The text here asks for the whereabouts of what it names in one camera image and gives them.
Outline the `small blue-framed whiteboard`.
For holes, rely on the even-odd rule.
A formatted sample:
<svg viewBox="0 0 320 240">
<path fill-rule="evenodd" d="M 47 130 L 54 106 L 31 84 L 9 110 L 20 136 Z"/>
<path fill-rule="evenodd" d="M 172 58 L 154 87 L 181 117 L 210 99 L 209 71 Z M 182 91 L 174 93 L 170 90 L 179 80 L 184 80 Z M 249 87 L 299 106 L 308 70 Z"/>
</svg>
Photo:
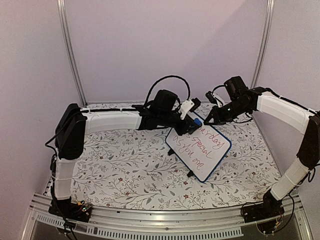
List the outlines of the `small blue-framed whiteboard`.
<svg viewBox="0 0 320 240">
<path fill-rule="evenodd" d="M 181 136 L 172 128 L 165 143 L 201 183 L 209 179 L 232 147 L 226 136 L 205 124 Z"/>
</svg>

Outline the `blue whiteboard eraser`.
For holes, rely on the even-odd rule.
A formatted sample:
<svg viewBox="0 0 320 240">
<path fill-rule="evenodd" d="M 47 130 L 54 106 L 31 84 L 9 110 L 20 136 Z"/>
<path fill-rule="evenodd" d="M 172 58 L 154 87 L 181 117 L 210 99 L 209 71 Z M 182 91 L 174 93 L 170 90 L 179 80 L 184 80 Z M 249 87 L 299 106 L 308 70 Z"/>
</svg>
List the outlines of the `blue whiteboard eraser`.
<svg viewBox="0 0 320 240">
<path fill-rule="evenodd" d="M 194 124 L 197 125 L 198 127 L 202 126 L 202 122 L 198 118 L 194 119 Z"/>
</svg>

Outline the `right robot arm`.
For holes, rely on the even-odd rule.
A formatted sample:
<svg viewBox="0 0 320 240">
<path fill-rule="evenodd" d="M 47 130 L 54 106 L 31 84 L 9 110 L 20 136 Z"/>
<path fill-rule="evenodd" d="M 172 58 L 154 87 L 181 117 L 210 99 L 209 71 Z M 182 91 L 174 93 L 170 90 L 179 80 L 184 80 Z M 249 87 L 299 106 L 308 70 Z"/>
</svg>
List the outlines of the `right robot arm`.
<svg viewBox="0 0 320 240">
<path fill-rule="evenodd" d="M 204 120 L 205 125 L 224 125 L 242 114 L 258 112 L 260 116 L 267 115 L 272 122 L 281 121 L 284 127 L 276 133 L 278 140 L 265 133 L 267 143 L 277 151 L 292 147 L 288 153 L 278 153 L 279 157 L 293 157 L 294 160 L 286 164 L 287 169 L 264 194 L 263 203 L 258 208 L 262 218 L 269 218 L 278 210 L 282 199 L 298 188 L 319 164 L 320 113 L 275 93 L 271 88 L 249 88 L 240 76 L 228 79 L 222 86 L 230 101 L 213 106 Z"/>
</svg>

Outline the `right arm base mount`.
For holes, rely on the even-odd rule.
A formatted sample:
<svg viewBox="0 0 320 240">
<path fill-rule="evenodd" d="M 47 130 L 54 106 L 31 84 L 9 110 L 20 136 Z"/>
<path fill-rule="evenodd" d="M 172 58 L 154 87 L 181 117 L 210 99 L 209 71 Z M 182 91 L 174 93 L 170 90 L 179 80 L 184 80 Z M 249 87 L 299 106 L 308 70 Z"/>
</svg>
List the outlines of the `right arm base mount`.
<svg viewBox="0 0 320 240">
<path fill-rule="evenodd" d="M 277 200 L 268 190 L 262 198 L 262 203 L 252 203 L 248 205 L 245 203 L 240 210 L 240 214 L 245 223 L 256 222 L 276 216 L 280 216 L 285 213 L 282 205 L 282 200 Z"/>
</svg>

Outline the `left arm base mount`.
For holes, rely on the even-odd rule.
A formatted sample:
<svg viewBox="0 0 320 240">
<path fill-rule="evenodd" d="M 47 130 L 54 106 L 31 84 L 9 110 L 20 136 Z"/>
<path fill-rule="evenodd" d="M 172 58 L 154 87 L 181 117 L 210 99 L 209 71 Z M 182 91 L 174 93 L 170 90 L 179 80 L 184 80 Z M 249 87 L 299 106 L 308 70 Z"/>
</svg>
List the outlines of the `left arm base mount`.
<svg viewBox="0 0 320 240">
<path fill-rule="evenodd" d="M 83 200 L 74 203 L 71 197 L 69 199 L 57 200 L 53 196 L 48 212 L 65 219 L 88 223 L 91 218 L 92 207 L 91 203 L 85 203 Z"/>
</svg>

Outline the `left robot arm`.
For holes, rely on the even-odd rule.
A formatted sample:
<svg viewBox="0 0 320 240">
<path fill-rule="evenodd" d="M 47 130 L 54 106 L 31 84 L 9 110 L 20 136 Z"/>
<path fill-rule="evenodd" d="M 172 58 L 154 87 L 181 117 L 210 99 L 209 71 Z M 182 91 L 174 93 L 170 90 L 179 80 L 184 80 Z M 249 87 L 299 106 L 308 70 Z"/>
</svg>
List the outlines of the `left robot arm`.
<svg viewBox="0 0 320 240">
<path fill-rule="evenodd" d="M 201 105 L 198 98 L 180 102 L 169 90 L 159 90 L 155 99 L 130 108 L 85 109 L 71 103 L 60 119 L 53 149 L 55 159 L 51 164 L 53 175 L 52 197 L 57 200 L 55 209 L 63 216 L 74 213 L 71 197 L 71 181 L 76 160 L 82 155 L 85 135 L 111 130 L 157 130 L 173 128 L 178 135 L 192 134 L 202 126 L 189 114 Z"/>
</svg>

